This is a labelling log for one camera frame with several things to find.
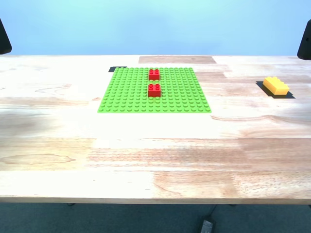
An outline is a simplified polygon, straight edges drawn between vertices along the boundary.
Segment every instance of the lego brick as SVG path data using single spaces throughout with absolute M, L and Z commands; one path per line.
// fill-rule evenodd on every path
M 116 68 L 127 68 L 127 67 L 110 67 L 108 72 L 114 72 Z
M 148 85 L 148 97 L 161 97 L 161 85 L 149 84 Z
M 192 68 L 159 68 L 161 80 L 148 80 L 150 68 L 116 68 L 98 113 L 211 113 Z M 149 84 L 161 97 L 148 97 Z
M 287 92 L 289 91 L 289 87 L 277 77 L 269 76 L 265 78 L 263 85 L 274 95 L 287 95 Z
M 150 69 L 148 78 L 149 80 L 160 80 L 160 71 L 158 69 Z

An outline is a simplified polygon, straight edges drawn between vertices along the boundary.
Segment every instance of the black object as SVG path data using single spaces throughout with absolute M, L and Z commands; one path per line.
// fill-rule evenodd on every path
M 295 99 L 295 97 L 293 96 L 293 94 L 291 92 L 287 92 L 287 95 L 274 95 L 271 91 L 269 91 L 269 89 L 263 85 L 262 81 L 256 81 L 257 86 L 259 86 L 261 88 L 261 90 L 264 91 L 264 93 L 267 94 L 267 96 L 271 96 L 274 99 Z
M 302 36 L 297 56 L 302 60 L 311 60 L 311 19 Z
M 114 72 L 116 68 L 127 68 L 127 67 L 110 67 L 108 72 Z
M 11 51 L 12 51 L 11 43 L 0 19 L 0 54 L 6 54 Z

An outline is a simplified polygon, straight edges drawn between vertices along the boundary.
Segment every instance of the wooden tabletop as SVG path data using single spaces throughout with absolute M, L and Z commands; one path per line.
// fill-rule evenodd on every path
M 98 114 L 113 66 L 192 67 L 212 113 Z M 296 57 L 0 57 L 0 201 L 311 204 L 310 137 Z

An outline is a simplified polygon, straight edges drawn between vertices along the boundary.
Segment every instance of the yellow lego brick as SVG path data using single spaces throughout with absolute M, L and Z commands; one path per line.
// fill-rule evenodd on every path
M 263 81 L 263 85 L 268 88 L 274 95 L 287 95 L 289 87 L 281 82 L 277 77 L 267 77 Z

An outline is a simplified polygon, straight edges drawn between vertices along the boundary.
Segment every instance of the wooden table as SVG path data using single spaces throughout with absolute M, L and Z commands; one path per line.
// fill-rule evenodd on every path
M 112 66 L 192 67 L 212 113 L 98 114 Z M 310 137 L 296 57 L 0 57 L 0 201 L 311 204 Z

